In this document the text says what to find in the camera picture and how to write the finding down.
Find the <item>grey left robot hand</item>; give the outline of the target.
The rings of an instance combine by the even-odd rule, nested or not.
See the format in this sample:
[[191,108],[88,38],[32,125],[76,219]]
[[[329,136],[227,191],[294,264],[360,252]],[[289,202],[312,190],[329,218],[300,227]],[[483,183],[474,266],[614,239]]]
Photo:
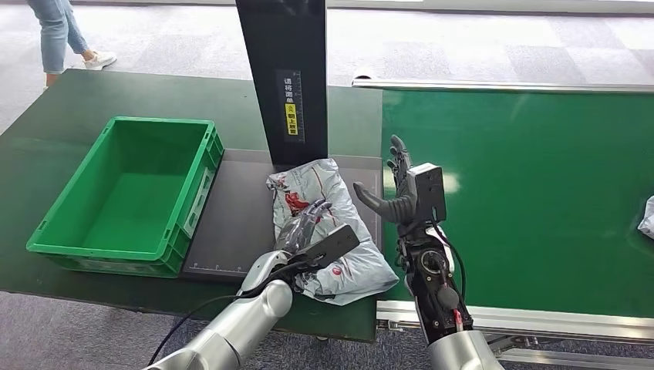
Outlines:
[[327,200],[318,199],[301,210],[281,228],[274,249],[294,255],[309,246],[316,224],[331,206]]

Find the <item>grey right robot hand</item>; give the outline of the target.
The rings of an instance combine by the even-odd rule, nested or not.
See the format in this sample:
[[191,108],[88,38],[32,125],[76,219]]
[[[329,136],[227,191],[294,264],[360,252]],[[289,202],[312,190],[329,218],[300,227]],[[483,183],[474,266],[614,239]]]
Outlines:
[[372,212],[393,224],[409,224],[416,215],[417,195],[409,170],[412,160],[406,144],[395,134],[390,137],[391,160],[386,164],[391,169],[396,186],[396,196],[384,200],[371,193],[360,182],[353,183],[353,189],[358,199]]

